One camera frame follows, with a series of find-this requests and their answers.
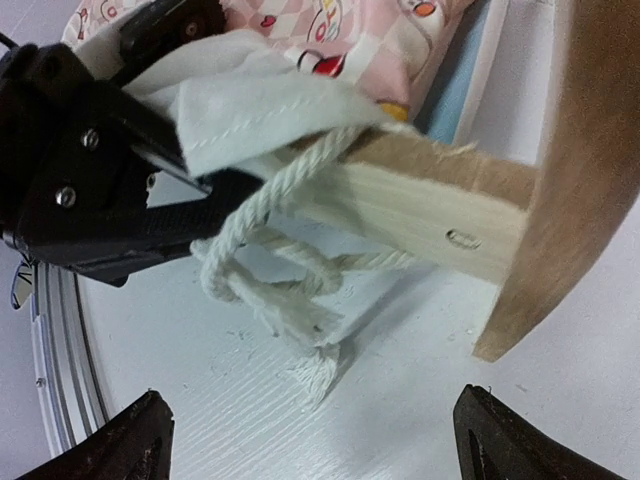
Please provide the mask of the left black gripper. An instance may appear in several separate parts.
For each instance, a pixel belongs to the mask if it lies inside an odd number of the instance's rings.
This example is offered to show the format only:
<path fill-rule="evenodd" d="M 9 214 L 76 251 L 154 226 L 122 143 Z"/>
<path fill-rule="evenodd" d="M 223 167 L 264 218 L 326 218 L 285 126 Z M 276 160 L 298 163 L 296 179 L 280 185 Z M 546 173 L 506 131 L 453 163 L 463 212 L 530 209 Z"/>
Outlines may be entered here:
<path fill-rule="evenodd" d="M 263 181 L 212 176 L 200 200 L 145 208 L 146 155 L 182 165 L 176 122 L 125 88 L 176 50 L 224 32 L 217 1 L 152 1 L 118 29 L 114 85 L 62 44 L 1 59 L 1 238 L 12 249 L 115 287 L 216 236 Z"/>

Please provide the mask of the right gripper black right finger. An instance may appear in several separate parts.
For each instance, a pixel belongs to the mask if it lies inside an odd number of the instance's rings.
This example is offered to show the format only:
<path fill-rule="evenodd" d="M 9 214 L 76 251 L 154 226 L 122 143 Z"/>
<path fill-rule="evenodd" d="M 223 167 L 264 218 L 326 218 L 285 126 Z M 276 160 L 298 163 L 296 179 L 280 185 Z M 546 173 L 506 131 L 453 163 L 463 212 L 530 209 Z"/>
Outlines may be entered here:
<path fill-rule="evenodd" d="M 464 387 L 453 424 L 464 480 L 620 477 L 548 437 L 481 386 Z"/>

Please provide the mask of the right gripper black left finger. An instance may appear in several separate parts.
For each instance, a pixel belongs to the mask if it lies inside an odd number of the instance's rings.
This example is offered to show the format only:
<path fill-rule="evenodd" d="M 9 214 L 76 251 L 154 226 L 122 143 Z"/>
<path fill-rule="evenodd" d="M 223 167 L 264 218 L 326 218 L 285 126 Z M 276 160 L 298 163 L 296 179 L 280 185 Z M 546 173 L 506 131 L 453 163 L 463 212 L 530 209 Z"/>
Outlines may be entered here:
<path fill-rule="evenodd" d="M 164 480 L 170 477 L 173 434 L 172 410 L 149 390 L 85 441 L 22 477 Z"/>

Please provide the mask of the duck print ruffled bed cover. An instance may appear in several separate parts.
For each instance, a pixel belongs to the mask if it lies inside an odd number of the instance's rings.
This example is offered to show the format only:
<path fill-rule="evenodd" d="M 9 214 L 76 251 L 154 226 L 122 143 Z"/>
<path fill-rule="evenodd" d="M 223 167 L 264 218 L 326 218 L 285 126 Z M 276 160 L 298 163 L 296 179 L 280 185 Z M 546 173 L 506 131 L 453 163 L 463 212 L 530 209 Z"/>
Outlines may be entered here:
<path fill-rule="evenodd" d="M 399 270 L 403 250 L 327 257 L 270 228 L 366 130 L 414 135 L 466 9 L 463 1 L 225 1 L 223 31 L 178 48 L 125 83 L 176 125 L 188 173 L 226 167 L 262 187 L 217 234 L 192 242 L 210 297 L 250 306 L 300 353 L 294 376 L 318 405 L 338 378 L 340 316 L 316 303 L 347 271 Z"/>

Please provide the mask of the wooden pet bed frame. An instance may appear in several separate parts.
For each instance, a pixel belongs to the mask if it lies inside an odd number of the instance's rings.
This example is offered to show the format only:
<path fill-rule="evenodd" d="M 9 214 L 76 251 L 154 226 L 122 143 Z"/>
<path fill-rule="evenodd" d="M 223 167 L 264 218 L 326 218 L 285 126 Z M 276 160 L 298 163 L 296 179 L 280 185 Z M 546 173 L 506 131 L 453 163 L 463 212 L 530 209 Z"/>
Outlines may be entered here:
<path fill-rule="evenodd" d="M 560 1 L 540 165 L 368 133 L 306 188 L 310 218 L 500 287 L 494 362 L 592 268 L 639 194 L 639 5 Z"/>

